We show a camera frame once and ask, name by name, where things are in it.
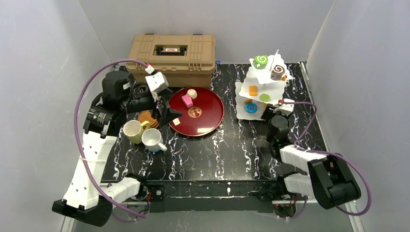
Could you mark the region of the pink toy cake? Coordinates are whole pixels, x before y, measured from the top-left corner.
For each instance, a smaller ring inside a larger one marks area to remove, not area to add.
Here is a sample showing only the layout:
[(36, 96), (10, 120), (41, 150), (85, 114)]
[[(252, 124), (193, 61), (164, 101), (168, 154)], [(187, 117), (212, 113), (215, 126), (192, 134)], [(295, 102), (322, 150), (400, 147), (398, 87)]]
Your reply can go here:
[(191, 98), (189, 95), (186, 94), (186, 95), (182, 96), (181, 99), (182, 99), (184, 105), (185, 105), (187, 108), (190, 108), (190, 107), (193, 106), (192, 98)]

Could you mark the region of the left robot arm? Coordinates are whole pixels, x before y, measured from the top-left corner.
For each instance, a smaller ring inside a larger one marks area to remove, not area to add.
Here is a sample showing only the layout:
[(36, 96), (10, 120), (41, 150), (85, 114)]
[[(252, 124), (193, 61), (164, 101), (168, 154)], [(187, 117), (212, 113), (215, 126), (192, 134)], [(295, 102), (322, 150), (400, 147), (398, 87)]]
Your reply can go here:
[(83, 223), (101, 227), (114, 208), (123, 208), (130, 197), (147, 194), (146, 180), (127, 174), (122, 180), (103, 189), (100, 184), (111, 149), (117, 142), (127, 115), (153, 110), (161, 124), (180, 116), (160, 97), (171, 93), (166, 77), (159, 71), (147, 71), (143, 82), (135, 82), (127, 71), (108, 72), (102, 80), (102, 92), (92, 101), (83, 125), (75, 128), (79, 160), (63, 198), (53, 203), (52, 210)]

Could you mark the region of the white tiered cake stand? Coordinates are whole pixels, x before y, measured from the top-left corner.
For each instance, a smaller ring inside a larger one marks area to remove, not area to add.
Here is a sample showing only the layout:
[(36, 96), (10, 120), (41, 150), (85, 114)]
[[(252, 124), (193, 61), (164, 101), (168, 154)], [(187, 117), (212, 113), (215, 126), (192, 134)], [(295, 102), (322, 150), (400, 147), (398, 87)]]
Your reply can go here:
[[(236, 103), (236, 118), (238, 120), (262, 120), (261, 116), (264, 109), (267, 106), (279, 107), (282, 103), (280, 100), (284, 100), (283, 94), (285, 93), (286, 86), (293, 80), (290, 71), (287, 68), (281, 54), (278, 51), (273, 55), (268, 56), (268, 64), (265, 69), (256, 69), (253, 67), (252, 62), (254, 58), (250, 58), (250, 64), (246, 77), (243, 82), (235, 83), (235, 103)], [(275, 65), (281, 65), (286, 68), (287, 78), (285, 81), (274, 81), (270, 78), (271, 69)], [(258, 87), (258, 95), (249, 95), (249, 86)], [(261, 94), (270, 95), (270, 101), (261, 101), (259, 96)], [(252, 99), (253, 103), (257, 104), (258, 111), (253, 115), (248, 115), (244, 112), (244, 101), (247, 99)]]

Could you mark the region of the wooden coaster stack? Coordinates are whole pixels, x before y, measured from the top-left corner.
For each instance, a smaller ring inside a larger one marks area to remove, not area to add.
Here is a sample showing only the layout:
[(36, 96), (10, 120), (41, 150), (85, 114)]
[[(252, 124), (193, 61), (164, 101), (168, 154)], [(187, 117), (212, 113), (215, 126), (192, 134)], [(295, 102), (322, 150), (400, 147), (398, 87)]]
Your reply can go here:
[(142, 111), (139, 115), (137, 120), (140, 123), (143, 123), (144, 121), (148, 121), (150, 123), (150, 127), (151, 128), (158, 128), (159, 127), (159, 122), (157, 119), (153, 118), (151, 115), (150, 111)]

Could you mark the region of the brown swirl roll cake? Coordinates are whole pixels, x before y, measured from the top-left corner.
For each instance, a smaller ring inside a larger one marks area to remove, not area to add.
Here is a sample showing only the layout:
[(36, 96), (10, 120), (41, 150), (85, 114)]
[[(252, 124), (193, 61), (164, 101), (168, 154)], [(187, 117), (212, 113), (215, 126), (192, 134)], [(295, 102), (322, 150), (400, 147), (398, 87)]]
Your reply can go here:
[(286, 68), (281, 65), (275, 65), (271, 69), (271, 76), (270, 78), (274, 81), (285, 81), (287, 78), (286, 75)]

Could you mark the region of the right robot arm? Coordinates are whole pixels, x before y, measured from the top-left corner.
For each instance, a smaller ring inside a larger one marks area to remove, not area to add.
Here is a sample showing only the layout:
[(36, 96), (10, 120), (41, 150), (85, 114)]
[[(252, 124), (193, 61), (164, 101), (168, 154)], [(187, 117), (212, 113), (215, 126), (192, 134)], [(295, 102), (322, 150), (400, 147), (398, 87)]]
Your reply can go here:
[(313, 197), (324, 209), (361, 198), (360, 187), (346, 161), (338, 155), (303, 149), (289, 139), (289, 117), (290, 113), (272, 105), (268, 105), (262, 114), (262, 119), (268, 122), (267, 141), (271, 156), (306, 172), (279, 177), (281, 193)]

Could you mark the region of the yellow green mug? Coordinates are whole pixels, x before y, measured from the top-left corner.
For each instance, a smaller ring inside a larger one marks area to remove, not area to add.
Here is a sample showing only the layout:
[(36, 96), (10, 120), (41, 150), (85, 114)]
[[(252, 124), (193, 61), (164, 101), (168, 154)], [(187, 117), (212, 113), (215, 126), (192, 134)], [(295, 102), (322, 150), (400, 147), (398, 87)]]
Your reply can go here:
[(142, 142), (142, 134), (150, 128), (149, 121), (130, 120), (124, 124), (123, 132), (130, 142), (140, 144)]

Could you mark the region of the orange toy cake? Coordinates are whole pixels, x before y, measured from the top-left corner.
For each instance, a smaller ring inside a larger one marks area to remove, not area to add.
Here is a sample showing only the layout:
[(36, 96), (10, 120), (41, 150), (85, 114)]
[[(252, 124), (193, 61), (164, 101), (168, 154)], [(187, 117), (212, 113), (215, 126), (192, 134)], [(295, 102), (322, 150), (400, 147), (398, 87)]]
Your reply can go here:
[(257, 96), (258, 95), (258, 87), (257, 86), (249, 86), (249, 95), (250, 96)]

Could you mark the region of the blue toy donut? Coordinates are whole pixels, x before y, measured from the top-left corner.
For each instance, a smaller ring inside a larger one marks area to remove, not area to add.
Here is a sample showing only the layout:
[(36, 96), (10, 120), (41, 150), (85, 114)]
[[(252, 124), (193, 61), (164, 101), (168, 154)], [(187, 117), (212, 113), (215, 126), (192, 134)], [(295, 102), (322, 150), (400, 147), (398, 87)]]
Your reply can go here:
[(258, 106), (257, 104), (253, 102), (247, 102), (244, 105), (244, 112), (248, 115), (253, 115), (258, 111)]

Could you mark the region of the green toy macaron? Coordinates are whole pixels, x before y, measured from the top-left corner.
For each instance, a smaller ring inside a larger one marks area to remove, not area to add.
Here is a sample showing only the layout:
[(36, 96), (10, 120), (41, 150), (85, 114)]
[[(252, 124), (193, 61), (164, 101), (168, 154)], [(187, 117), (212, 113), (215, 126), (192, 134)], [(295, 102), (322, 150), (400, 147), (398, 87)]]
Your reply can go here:
[(268, 95), (268, 94), (261, 94), (260, 96), (259, 96), (259, 98), (260, 98), (260, 100), (261, 101), (264, 101), (264, 102), (268, 102), (268, 101), (270, 101), (270, 95)]

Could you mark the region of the white grey mug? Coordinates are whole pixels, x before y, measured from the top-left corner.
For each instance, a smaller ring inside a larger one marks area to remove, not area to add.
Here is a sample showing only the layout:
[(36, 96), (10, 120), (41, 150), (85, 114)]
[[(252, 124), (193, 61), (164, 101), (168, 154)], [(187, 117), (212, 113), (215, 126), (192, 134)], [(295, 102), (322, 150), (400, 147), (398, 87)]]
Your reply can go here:
[(147, 129), (142, 134), (142, 143), (149, 152), (167, 151), (161, 132), (158, 129)]

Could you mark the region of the green swirl roll cake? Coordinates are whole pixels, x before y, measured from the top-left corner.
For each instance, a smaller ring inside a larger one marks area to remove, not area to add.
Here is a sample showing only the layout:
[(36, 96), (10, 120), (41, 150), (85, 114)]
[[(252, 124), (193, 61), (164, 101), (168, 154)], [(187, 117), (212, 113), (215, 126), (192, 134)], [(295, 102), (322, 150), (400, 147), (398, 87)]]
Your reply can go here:
[(258, 55), (255, 56), (252, 62), (252, 65), (256, 69), (265, 69), (268, 64), (268, 56), (267, 55)]

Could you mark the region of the red round tray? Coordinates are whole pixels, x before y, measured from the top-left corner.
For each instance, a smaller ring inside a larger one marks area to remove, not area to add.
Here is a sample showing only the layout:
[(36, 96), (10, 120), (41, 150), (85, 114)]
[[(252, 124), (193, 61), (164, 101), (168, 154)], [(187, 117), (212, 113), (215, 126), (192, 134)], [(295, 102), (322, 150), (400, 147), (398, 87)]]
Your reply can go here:
[(189, 89), (181, 89), (170, 98), (171, 109), (181, 112), (182, 116), (178, 118), (178, 124), (170, 122), (169, 125), (176, 132), (186, 136), (203, 136), (220, 125), (224, 117), (224, 105), (221, 98), (210, 89), (193, 87), (197, 97), (192, 100), (193, 105), (187, 107), (182, 97)]

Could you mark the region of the tan plastic toolbox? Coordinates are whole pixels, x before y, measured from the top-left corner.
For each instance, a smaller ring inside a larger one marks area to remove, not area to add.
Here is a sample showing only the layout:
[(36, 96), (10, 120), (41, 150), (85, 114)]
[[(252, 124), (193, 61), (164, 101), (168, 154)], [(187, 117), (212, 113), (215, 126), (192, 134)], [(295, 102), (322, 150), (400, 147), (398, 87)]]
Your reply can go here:
[(163, 73), (170, 87), (210, 88), (215, 51), (212, 35), (140, 34), (133, 39), (129, 58)]

